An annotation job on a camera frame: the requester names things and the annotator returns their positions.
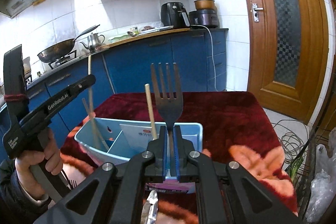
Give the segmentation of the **steel teapot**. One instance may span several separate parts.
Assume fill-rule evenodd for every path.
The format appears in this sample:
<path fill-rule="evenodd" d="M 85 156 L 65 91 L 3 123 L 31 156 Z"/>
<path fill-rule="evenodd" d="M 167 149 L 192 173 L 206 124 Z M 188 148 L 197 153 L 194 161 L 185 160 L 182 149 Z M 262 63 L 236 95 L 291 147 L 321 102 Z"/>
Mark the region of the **steel teapot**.
<path fill-rule="evenodd" d="M 95 33 L 95 34 L 91 33 L 87 37 L 87 43 L 80 42 L 80 44 L 82 44 L 86 50 L 90 52 L 94 52 L 96 50 L 99 50 L 102 47 L 104 42 L 105 42 L 104 35 L 99 35 L 98 33 Z"/>

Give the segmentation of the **rice cooker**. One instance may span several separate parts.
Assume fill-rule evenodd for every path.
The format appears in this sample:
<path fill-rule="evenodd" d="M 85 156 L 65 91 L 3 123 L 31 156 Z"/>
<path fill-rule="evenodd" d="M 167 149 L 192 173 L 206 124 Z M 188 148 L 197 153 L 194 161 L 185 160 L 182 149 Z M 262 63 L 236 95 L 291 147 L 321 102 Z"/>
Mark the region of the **rice cooker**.
<path fill-rule="evenodd" d="M 214 9 L 200 9 L 189 12 L 191 25 L 202 25 L 208 28 L 219 28 L 217 12 Z"/>

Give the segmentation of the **blue base cabinets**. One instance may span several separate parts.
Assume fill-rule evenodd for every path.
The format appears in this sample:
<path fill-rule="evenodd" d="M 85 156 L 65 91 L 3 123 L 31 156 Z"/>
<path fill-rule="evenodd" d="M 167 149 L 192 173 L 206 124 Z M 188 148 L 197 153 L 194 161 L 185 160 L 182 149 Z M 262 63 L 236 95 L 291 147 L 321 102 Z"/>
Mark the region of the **blue base cabinets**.
<path fill-rule="evenodd" d="M 226 38 L 228 28 L 200 28 L 122 44 L 92 56 L 94 108 L 118 93 L 143 93 L 144 84 L 151 84 L 150 65 L 175 62 L 179 67 L 183 92 L 226 90 Z M 32 111 L 51 96 L 88 74 L 88 57 L 79 57 L 34 80 L 27 90 Z M 87 115 L 82 98 L 88 90 L 53 117 L 50 127 L 60 147 L 67 133 Z"/>

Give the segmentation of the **black wok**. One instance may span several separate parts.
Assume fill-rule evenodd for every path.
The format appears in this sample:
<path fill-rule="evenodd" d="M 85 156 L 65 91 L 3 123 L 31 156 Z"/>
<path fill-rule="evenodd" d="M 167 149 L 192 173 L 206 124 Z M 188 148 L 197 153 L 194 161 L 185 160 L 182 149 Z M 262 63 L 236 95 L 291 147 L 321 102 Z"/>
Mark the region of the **black wok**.
<path fill-rule="evenodd" d="M 63 40 L 62 42 L 58 42 L 46 48 L 45 50 L 38 53 L 37 57 L 41 62 L 46 64 L 53 63 L 54 61 L 61 59 L 62 57 L 66 56 L 73 50 L 75 42 L 78 38 L 92 32 L 93 30 L 98 28 L 98 26 L 99 24 L 86 29 L 78 36 L 76 36 L 76 38 Z"/>

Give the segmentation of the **brown pot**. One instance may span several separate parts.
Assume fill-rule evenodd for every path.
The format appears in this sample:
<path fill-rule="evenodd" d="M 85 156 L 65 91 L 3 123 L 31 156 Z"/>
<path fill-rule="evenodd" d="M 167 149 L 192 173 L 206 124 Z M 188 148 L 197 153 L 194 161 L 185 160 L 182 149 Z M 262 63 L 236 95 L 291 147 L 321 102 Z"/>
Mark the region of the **brown pot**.
<path fill-rule="evenodd" d="M 204 10 L 204 9 L 212 9 L 216 10 L 215 1 L 214 0 L 196 0 L 194 1 L 195 8 L 197 10 Z"/>

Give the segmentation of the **large steel fork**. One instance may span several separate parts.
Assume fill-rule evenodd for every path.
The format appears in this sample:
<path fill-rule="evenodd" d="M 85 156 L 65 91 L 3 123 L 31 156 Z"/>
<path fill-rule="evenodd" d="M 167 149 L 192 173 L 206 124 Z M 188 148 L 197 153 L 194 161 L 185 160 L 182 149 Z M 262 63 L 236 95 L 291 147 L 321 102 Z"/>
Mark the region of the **large steel fork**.
<path fill-rule="evenodd" d="M 179 119 L 183 112 L 183 95 L 181 89 L 181 81 L 179 76 L 179 69 L 176 63 L 173 63 L 174 78 L 175 78 L 175 94 L 173 92 L 173 86 L 170 76 L 169 63 L 166 63 L 166 75 L 169 88 L 169 97 L 167 96 L 165 81 L 163 77 L 162 64 L 158 63 L 159 79 L 161 83 L 162 96 L 159 92 L 159 86 L 157 81 L 157 74 L 155 71 L 154 63 L 151 64 L 151 80 L 153 84 L 155 105 L 161 118 L 165 121 L 168 132 L 169 143 L 169 162 L 170 162 L 170 174 L 171 176 L 177 176 L 176 163 L 174 158 L 174 143 L 173 143 L 173 128 L 175 122 Z"/>

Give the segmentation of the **wooden cutting board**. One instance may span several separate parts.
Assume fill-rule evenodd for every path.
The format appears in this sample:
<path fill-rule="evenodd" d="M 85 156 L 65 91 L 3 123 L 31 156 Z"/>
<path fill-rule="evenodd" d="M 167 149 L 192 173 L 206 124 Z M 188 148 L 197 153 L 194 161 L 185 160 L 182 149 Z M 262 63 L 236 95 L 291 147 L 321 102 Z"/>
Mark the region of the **wooden cutting board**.
<path fill-rule="evenodd" d="M 176 33 L 180 33 L 180 32 L 187 32 L 190 31 L 191 28 L 180 28 L 180 29 L 172 29 L 172 30 L 167 30 L 167 31 L 158 31 L 158 32 L 151 32 L 149 34 L 143 34 L 143 35 L 138 35 L 136 37 L 133 38 L 128 38 L 128 39 L 124 39 L 118 42 L 114 42 L 114 43 L 110 43 L 104 46 L 101 46 L 101 50 L 106 50 L 112 47 L 116 47 L 116 46 L 120 46 L 122 44 L 126 44 L 126 43 L 131 43 L 131 42 L 135 42 L 141 39 L 148 39 L 148 38 L 153 38 L 153 37 L 157 37 L 157 36 L 162 36 L 162 35 L 170 35 L 170 34 L 176 34 Z"/>

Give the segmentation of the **gas stove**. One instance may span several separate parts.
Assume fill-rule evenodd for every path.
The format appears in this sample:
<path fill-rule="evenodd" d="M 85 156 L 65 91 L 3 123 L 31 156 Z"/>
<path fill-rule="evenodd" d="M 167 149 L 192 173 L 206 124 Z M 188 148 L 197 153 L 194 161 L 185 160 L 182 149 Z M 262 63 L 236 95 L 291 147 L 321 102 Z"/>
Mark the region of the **gas stove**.
<path fill-rule="evenodd" d="M 72 59 L 75 59 L 77 57 L 77 50 L 73 50 L 72 52 L 68 53 L 64 57 L 57 59 L 56 61 L 53 61 L 51 63 L 43 63 L 41 61 L 36 61 L 31 64 L 31 72 L 26 79 L 26 83 L 30 84 L 33 82 L 33 80 L 38 79 L 41 77 L 44 73 L 47 73 L 51 71 L 52 69 L 55 69 L 59 67 L 60 65 L 65 64 L 68 61 L 71 61 Z"/>

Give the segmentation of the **wooden door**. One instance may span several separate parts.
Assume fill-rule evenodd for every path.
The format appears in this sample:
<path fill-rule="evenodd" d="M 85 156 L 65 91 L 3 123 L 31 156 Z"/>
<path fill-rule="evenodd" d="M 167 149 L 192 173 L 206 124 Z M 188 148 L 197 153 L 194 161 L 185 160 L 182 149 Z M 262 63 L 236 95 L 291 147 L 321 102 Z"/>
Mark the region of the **wooden door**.
<path fill-rule="evenodd" d="M 329 51 L 324 0 L 247 0 L 248 90 L 262 107 L 308 122 Z"/>

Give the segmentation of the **red pink floral blanket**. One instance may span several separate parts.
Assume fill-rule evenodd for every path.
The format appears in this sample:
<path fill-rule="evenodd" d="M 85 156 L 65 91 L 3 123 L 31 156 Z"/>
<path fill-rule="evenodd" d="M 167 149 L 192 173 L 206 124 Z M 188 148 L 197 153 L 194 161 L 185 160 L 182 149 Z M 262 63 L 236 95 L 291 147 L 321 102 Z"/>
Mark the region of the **red pink floral blanket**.
<path fill-rule="evenodd" d="M 145 93 L 120 93 L 95 110 L 97 118 L 149 121 Z M 60 149 L 68 177 L 79 184 L 100 163 L 75 141 L 86 117 L 72 129 Z M 298 219 L 297 196 L 282 170 L 284 150 L 265 111 L 250 92 L 185 92 L 179 122 L 203 126 L 203 153 L 213 161 L 236 161 L 273 193 Z M 156 223 L 199 223 L 195 194 L 158 194 Z"/>

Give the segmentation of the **white plastic chopstick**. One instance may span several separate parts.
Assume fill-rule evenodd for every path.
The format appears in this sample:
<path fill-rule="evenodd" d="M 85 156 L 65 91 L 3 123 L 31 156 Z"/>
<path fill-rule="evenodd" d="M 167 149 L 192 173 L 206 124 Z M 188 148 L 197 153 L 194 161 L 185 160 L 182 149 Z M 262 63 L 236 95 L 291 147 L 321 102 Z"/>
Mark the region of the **white plastic chopstick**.
<path fill-rule="evenodd" d="M 98 129 L 98 126 L 96 124 L 95 118 L 93 116 L 93 112 L 91 112 L 85 98 L 82 99 L 82 103 L 84 105 L 84 108 L 85 108 L 88 116 L 89 116 L 95 147 L 97 149 L 99 148 L 99 149 L 107 152 L 108 149 L 109 149 L 109 146 L 107 145 L 105 139 L 102 137 L 102 134 L 100 133 L 100 131 Z"/>

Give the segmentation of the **black air fryer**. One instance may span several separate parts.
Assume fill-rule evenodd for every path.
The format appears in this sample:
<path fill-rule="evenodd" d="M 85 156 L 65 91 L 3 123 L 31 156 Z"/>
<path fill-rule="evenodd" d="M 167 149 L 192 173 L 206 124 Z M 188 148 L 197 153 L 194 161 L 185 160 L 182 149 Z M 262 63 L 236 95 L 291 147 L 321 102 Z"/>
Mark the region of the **black air fryer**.
<path fill-rule="evenodd" d="M 164 3 L 161 6 L 160 16 L 164 26 L 173 26 L 175 29 L 190 27 L 186 8 L 181 2 Z"/>

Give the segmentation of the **steel table knife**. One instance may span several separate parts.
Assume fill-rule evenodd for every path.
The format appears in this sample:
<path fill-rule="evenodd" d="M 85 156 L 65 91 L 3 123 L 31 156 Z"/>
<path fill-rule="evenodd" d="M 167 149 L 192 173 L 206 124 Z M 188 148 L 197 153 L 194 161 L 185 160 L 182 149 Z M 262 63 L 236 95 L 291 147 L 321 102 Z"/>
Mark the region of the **steel table knife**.
<path fill-rule="evenodd" d="M 141 224 L 155 224 L 158 214 L 158 195 L 152 190 L 142 207 Z"/>

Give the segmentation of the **white pot on stove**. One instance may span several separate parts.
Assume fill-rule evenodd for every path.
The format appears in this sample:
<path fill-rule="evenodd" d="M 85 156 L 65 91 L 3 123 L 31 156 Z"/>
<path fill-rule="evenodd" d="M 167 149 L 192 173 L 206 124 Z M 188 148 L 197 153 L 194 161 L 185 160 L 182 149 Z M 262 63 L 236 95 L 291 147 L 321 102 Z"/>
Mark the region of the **white pot on stove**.
<path fill-rule="evenodd" d="M 31 75 L 30 57 L 23 59 L 25 79 Z"/>

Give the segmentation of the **bamboo chopstick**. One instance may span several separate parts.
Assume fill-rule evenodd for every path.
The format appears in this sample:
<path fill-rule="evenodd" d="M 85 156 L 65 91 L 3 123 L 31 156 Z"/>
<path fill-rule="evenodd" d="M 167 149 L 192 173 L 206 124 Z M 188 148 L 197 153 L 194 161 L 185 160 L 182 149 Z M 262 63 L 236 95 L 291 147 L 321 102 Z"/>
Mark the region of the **bamboo chopstick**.
<path fill-rule="evenodd" d="M 98 129 L 96 126 L 96 122 L 93 116 L 93 91 L 92 91 L 92 87 L 89 87 L 88 89 L 88 100 L 89 100 L 89 117 L 90 117 L 90 121 L 92 124 L 92 132 L 94 135 L 94 142 L 95 142 L 95 146 L 96 148 L 100 148 L 100 138 L 98 136 Z"/>
<path fill-rule="evenodd" d="M 151 93 L 150 93 L 150 85 L 145 84 L 145 94 L 146 94 L 146 101 L 147 101 L 147 108 L 149 112 L 149 118 L 151 123 L 151 133 L 153 135 L 153 139 L 157 139 L 157 132 L 155 128 L 155 120 L 154 120 L 154 112 L 153 112 L 153 105 L 151 100 Z"/>

